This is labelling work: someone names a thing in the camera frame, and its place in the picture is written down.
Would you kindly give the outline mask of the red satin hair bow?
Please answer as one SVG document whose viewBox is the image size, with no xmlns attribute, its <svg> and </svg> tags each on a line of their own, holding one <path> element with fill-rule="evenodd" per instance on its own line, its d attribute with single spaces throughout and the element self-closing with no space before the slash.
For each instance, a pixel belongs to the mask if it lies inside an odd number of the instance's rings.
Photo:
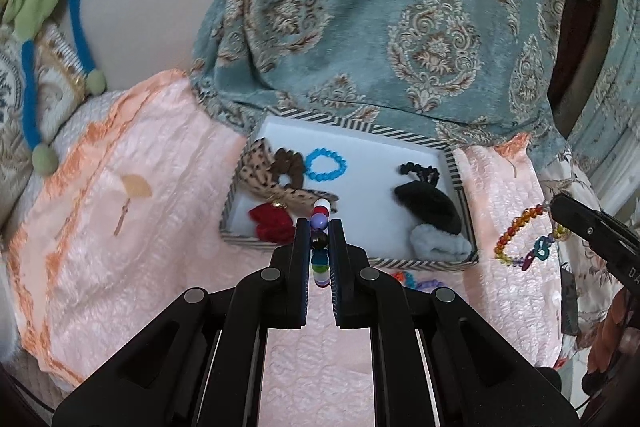
<svg viewBox="0 0 640 427">
<path fill-rule="evenodd" d="M 294 239 L 294 222 L 288 210 L 272 202 L 264 202 L 248 212 L 255 223 L 258 239 L 263 242 L 285 245 Z"/>
</svg>

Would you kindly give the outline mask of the leopard print hair bow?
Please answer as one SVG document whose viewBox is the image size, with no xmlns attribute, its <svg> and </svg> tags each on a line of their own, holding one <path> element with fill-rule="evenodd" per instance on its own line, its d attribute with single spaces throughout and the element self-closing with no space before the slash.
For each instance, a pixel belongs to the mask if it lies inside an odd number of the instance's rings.
<svg viewBox="0 0 640 427">
<path fill-rule="evenodd" d="M 299 216 L 309 216 L 319 199 L 329 202 L 329 210 L 337 210 L 338 196 L 335 194 L 313 188 L 288 188 L 286 176 L 281 176 L 279 183 L 274 181 L 270 172 L 274 154 L 265 138 L 254 141 L 242 154 L 238 176 L 250 193 L 265 202 L 280 204 Z"/>
</svg>

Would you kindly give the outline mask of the striped white jewelry box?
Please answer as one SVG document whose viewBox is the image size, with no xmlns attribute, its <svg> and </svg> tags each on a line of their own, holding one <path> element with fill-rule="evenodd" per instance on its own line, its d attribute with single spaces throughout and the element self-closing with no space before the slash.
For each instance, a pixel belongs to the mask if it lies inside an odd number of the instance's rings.
<svg viewBox="0 0 640 427">
<path fill-rule="evenodd" d="M 338 196 L 331 215 L 342 221 L 346 239 L 365 251 L 371 265 L 408 270 L 461 271 L 478 262 L 477 243 L 463 183 L 449 145 L 405 130 L 379 124 L 304 112 L 269 109 L 250 134 L 248 144 L 266 139 L 273 150 L 306 156 L 317 148 L 337 153 L 346 172 L 333 181 L 306 179 L 307 190 Z M 439 171 L 437 188 L 446 194 L 461 218 L 461 235 L 472 245 L 458 263 L 414 257 L 410 233 L 418 218 L 395 197 L 394 188 L 407 183 L 399 166 L 413 162 Z"/>
</svg>

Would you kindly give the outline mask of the floral cream bedsheet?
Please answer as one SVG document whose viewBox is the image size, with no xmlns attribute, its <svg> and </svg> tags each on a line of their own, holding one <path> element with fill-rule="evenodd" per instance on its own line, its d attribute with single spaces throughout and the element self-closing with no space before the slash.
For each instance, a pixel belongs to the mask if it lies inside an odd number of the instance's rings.
<svg viewBox="0 0 640 427">
<path fill-rule="evenodd" d="M 573 152 L 566 148 L 541 170 L 538 180 L 545 199 L 563 193 L 593 210 L 601 208 L 586 174 Z M 563 288 L 570 295 L 563 303 L 567 315 L 577 323 L 563 336 L 559 357 L 563 395 L 578 410 L 588 395 L 582 390 L 582 377 L 593 369 L 604 369 L 614 355 L 635 355 L 639 351 L 639 329 L 623 324 L 626 303 L 623 286 L 605 269 L 605 261 L 573 233 L 559 243 L 559 259 L 570 281 Z"/>
</svg>

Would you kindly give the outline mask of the light blue fluffy scrunchie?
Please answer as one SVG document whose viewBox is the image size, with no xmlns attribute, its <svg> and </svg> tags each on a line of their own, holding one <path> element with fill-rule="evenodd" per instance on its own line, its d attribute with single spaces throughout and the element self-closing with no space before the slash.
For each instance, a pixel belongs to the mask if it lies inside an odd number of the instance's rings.
<svg viewBox="0 0 640 427">
<path fill-rule="evenodd" d="M 461 234 L 440 231 L 434 225 L 417 225 L 410 233 L 416 259 L 431 262 L 463 262 L 472 254 L 472 244 Z"/>
</svg>

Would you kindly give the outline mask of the black velvet hair clip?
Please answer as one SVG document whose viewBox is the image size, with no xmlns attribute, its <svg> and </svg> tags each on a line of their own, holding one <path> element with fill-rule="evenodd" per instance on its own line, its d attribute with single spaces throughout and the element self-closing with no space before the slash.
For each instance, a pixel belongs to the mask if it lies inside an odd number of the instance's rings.
<svg viewBox="0 0 640 427">
<path fill-rule="evenodd" d="M 398 202 L 427 225 L 450 234 L 460 234 L 462 221 L 452 200 L 437 187 L 423 181 L 411 181 L 394 188 Z"/>
</svg>

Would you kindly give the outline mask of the pink quilted bedspread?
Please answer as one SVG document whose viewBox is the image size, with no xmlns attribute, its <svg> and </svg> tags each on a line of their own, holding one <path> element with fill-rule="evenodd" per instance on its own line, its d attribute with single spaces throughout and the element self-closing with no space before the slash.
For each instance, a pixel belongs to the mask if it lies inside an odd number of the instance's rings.
<svg viewBox="0 0 640 427">
<path fill-rule="evenodd" d="M 181 72 L 84 104 L 56 137 L 66 159 L 30 181 L 11 217 L 8 263 L 22 347 L 71 392 L 186 288 L 220 291 L 270 251 L 219 232 L 243 135 L 209 119 Z M 528 272 L 494 258 L 512 218 L 544 200 L 527 140 L 455 150 L 480 262 L 440 280 L 533 365 L 561 351 L 558 254 Z M 259 426 L 373 426 L 369 335 L 335 327 L 311 283 L 307 326 L 269 335 Z"/>
</svg>

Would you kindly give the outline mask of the black scrunchie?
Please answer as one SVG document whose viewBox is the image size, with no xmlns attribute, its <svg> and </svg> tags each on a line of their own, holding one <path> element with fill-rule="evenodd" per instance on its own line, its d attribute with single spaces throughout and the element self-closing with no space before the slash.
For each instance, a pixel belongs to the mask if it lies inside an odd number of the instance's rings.
<svg viewBox="0 0 640 427">
<path fill-rule="evenodd" d="M 403 176 L 414 174 L 419 181 L 436 186 L 439 181 L 439 171 L 432 166 L 423 167 L 414 162 L 406 162 L 399 166 L 399 173 Z"/>
</svg>

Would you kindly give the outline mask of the teal damask blanket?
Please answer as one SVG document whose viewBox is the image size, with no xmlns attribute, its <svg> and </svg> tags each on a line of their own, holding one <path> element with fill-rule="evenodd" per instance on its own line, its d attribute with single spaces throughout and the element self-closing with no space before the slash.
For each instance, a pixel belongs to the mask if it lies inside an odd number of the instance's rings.
<svg viewBox="0 0 640 427">
<path fill-rule="evenodd" d="M 439 139 L 519 133 L 542 168 L 565 148 L 548 99 L 564 0 L 215 0 L 192 87 L 239 132 L 266 108 Z"/>
</svg>

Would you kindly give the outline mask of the ornate cream pillow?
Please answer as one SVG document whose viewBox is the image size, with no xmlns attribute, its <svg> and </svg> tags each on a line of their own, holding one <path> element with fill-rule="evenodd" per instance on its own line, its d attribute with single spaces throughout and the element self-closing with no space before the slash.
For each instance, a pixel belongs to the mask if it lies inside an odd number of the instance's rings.
<svg viewBox="0 0 640 427">
<path fill-rule="evenodd" d="M 24 139 L 22 113 L 25 77 L 22 44 L 13 29 L 1 27 L 1 219 L 9 217 L 32 176 L 32 155 Z M 85 100 L 86 74 L 55 23 L 42 26 L 35 40 L 38 83 L 37 121 L 42 139 L 52 142 L 58 129 Z"/>
</svg>

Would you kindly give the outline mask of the blue green plush toy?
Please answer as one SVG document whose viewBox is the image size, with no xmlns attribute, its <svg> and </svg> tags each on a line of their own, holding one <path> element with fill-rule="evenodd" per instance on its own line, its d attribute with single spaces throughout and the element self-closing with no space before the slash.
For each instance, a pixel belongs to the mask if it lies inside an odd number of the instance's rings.
<svg viewBox="0 0 640 427">
<path fill-rule="evenodd" d="M 32 167 L 40 176 L 51 176 L 58 168 L 58 156 L 40 132 L 38 124 L 39 81 L 37 75 L 37 43 L 49 35 L 51 16 L 62 0 L 9 0 L 2 22 L 13 27 L 21 43 L 21 68 L 24 74 L 22 130 L 32 154 Z M 106 91 L 102 70 L 96 67 L 80 18 L 81 0 L 66 0 L 74 47 L 63 46 L 60 35 L 53 38 L 53 49 L 62 58 L 73 57 L 70 77 L 82 95 L 98 96 Z"/>
</svg>

